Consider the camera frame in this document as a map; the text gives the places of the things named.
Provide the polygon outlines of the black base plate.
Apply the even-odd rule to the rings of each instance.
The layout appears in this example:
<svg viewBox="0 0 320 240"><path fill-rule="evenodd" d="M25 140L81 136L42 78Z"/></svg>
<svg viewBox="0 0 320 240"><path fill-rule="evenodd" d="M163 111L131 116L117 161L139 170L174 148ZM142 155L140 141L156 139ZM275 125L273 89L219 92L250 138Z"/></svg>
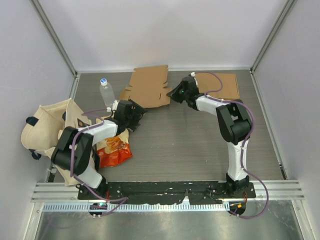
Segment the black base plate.
<svg viewBox="0 0 320 240"><path fill-rule="evenodd" d="M254 199L253 183L242 190L232 191L224 181L129 181L108 182L92 194L87 187L77 184L79 200L108 200L126 198L128 205L174 205L181 204L188 197L191 205L218 204L223 199Z"/></svg>

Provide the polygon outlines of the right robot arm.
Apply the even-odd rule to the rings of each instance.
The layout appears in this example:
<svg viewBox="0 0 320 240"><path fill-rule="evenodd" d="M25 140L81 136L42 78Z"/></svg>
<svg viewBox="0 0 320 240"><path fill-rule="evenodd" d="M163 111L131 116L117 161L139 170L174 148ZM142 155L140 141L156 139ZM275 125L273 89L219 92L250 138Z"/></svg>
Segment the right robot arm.
<svg viewBox="0 0 320 240"><path fill-rule="evenodd" d="M201 112L217 117L219 131L228 147L228 170L225 190L233 198L238 197L249 186L247 171L247 147L254 129L254 117L241 100L224 100L212 97L214 91L201 93L195 73L184 77L181 82L166 95L177 103L187 105Z"/></svg>

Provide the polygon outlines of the left aluminium frame post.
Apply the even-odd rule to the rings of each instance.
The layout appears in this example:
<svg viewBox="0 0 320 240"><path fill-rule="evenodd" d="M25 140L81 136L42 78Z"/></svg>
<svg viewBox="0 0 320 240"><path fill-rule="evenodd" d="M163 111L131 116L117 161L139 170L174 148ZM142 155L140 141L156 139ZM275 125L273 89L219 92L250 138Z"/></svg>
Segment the left aluminium frame post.
<svg viewBox="0 0 320 240"><path fill-rule="evenodd" d="M42 22L44 28L46 29L48 35L50 36L52 42L54 43L57 51L59 52L60 56L62 57L64 63L66 64L67 68L71 72L73 79L71 82L68 97L75 99L78 84L79 84L80 74L78 74L78 71L76 70L76 68L72 64L72 61L67 54L67 51L65 50L60 38L58 37L50 19L48 18L40 1L39 0L30 0L30 3L33 6L35 12L37 13L40 21Z"/></svg>

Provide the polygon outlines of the cassava chips bag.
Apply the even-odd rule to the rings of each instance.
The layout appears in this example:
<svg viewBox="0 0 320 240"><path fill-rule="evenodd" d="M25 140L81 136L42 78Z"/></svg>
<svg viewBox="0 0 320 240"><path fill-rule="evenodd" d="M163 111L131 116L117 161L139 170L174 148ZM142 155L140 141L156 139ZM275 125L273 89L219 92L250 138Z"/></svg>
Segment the cassava chips bag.
<svg viewBox="0 0 320 240"><path fill-rule="evenodd" d="M129 144L129 131L101 140L96 144L99 167L115 167L133 157Z"/></svg>

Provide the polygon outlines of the right aluminium frame post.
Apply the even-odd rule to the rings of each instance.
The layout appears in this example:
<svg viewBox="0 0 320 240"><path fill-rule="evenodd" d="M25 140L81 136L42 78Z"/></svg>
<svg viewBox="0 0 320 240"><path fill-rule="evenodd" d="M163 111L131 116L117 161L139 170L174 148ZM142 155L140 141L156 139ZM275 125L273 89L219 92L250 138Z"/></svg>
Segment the right aluminium frame post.
<svg viewBox="0 0 320 240"><path fill-rule="evenodd" d="M278 32L280 31L283 23L285 22L286 18L290 14L291 10L297 3L297 0L287 0L280 11L275 23L273 24L270 33L268 34L267 38L265 39L257 57L255 58L251 68L250 73L253 75L255 71L257 70L259 64L261 63L263 57L267 53L269 47L273 43L274 39L276 38Z"/></svg>

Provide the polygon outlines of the large brown cardboard box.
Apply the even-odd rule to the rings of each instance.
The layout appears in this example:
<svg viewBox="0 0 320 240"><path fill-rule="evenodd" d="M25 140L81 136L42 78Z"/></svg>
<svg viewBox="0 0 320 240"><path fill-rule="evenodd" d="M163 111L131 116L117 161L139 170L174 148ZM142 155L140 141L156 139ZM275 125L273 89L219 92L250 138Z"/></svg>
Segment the large brown cardboard box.
<svg viewBox="0 0 320 240"><path fill-rule="evenodd" d="M237 77L233 73L199 72L195 74L200 93L224 100L240 99Z"/></svg>

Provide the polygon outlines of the beige canvas tote bag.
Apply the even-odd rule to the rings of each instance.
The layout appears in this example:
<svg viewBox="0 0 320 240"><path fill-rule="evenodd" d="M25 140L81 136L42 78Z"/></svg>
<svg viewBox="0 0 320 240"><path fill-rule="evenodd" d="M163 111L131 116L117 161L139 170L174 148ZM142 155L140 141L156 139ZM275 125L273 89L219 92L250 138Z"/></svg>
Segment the beige canvas tote bag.
<svg viewBox="0 0 320 240"><path fill-rule="evenodd" d="M60 101L51 105L41 105L34 115L26 119L26 125L21 134L21 143L28 149L34 159L41 156L52 157L59 138L66 127L81 129L88 127L92 121L83 115L81 108L73 99ZM90 154L89 164L82 174L70 176L68 169L56 166L64 179L66 186L76 185L80 179L86 185L96 189L102 177L95 170L93 154Z"/></svg>

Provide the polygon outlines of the small cardboard box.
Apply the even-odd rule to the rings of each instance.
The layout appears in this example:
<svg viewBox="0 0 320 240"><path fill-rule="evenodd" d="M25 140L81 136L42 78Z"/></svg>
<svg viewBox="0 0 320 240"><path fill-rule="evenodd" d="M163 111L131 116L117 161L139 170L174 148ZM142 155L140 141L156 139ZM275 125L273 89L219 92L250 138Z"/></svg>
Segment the small cardboard box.
<svg viewBox="0 0 320 240"><path fill-rule="evenodd" d="M138 67L131 74L129 85L120 93L120 100L133 100L141 107L159 108L170 104L167 94L172 90L168 87L168 66Z"/></svg>

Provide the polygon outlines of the aluminium frame post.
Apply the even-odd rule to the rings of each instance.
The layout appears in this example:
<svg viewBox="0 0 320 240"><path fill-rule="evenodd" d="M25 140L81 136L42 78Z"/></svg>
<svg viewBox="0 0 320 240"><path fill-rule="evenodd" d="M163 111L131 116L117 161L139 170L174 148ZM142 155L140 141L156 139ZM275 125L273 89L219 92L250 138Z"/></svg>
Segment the aluminium frame post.
<svg viewBox="0 0 320 240"><path fill-rule="evenodd" d="M52 42L54 43L57 51L59 52L60 56L62 57L64 63L66 64L67 68L71 72L73 79L71 82L68 97L75 99L78 84L79 84L80 74L78 74L78 71L76 70L76 68L72 64L72 61L67 54L67 51L65 50L60 38L58 37L50 19L48 18L40 1L39 0L30 0L30 3L33 6L35 12L37 13L40 21L42 22L44 28L46 29L48 35L50 36Z"/></svg>
<svg viewBox="0 0 320 240"><path fill-rule="evenodd" d="M251 68L250 73L253 75L255 71L257 70L259 64L261 63L263 57L267 53L269 47L273 43L274 39L276 38L278 32L280 31L283 23L285 22L286 18L290 14L291 10L297 3L297 0L287 0L280 11L275 23L273 24L270 33L268 34L267 38L265 39L257 57L255 58Z"/></svg>

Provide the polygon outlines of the clear plastic water bottle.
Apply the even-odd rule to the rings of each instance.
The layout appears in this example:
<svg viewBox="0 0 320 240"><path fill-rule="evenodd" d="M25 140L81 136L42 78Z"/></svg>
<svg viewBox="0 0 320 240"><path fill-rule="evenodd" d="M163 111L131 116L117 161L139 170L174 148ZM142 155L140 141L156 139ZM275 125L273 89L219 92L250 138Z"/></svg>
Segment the clear plastic water bottle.
<svg viewBox="0 0 320 240"><path fill-rule="evenodd" d="M115 102L115 94L112 88L112 85L108 82L106 78L100 80L100 94L103 99L103 102L107 108L112 108L113 103Z"/></svg>

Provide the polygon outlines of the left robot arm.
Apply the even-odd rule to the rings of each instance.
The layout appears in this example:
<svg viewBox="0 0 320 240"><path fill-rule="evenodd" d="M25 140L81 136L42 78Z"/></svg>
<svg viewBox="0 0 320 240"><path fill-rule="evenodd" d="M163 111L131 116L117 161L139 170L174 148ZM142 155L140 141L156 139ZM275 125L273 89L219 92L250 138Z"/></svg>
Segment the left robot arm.
<svg viewBox="0 0 320 240"><path fill-rule="evenodd" d="M51 162L63 170L68 170L70 176L89 189L93 198L102 199L108 190L108 184L94 166L90 158L96 157L94 145L98 142L118 136L125 130L135 131L139 121L147 112L135 101L116 100L107 107L111 116L94 125L74 128L66 127L51 156Z"/></svg>

